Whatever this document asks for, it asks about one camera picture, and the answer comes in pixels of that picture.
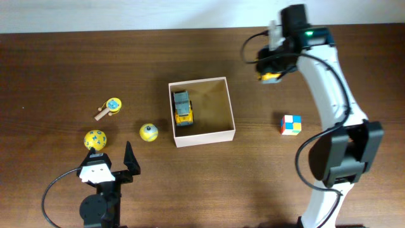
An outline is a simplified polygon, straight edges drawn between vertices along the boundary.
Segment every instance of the colorful cube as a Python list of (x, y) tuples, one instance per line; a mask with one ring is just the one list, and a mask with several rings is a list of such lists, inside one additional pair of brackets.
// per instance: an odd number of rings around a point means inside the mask
[(281, 119), (281, 134), (296, 136), (301, 132), (301, 116), (285, 115)]

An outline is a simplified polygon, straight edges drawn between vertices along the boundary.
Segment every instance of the toy truck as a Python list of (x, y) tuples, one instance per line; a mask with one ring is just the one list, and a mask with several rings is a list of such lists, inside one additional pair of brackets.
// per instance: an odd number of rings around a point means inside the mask
[(174, 92), (175, 120), (177, 126), (192, 125), (194, 117), (192, 114), (192, 104), (189, 99), (189, 92)]

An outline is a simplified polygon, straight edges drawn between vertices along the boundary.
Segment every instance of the white wall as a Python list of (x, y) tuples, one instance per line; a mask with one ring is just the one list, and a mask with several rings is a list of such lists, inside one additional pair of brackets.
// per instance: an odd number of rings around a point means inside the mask
[(405, 0), (0, 0), (0, 33), (267, 26), (299, 3), (315, 25), (405, 22)]

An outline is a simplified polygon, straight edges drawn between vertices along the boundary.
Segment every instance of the yellow ball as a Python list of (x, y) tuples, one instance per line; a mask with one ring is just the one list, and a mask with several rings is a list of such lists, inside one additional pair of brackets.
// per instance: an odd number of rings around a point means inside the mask
[(144, 124), (139, 130), (140, 137), (147, 142), (155, 140), (158, 137), (158, 134), (158, 128), (151, 123)]
[(107, 136), (100, 130), (91, 130), (84, 136), (84, 146), (87, 149), (94, 148), (96, 151), (103, 149), (107, 143)]

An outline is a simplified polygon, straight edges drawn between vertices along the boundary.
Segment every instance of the open box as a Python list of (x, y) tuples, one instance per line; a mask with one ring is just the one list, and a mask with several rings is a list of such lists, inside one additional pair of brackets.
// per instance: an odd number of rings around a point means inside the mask
[[(173, 92), (188, 91), (194, 123), (176, 126)], [(227, 78), (169, 83), (171, 123), (176, 146), (193, 146), (232, 141), (235, 122), (230, 104)]]

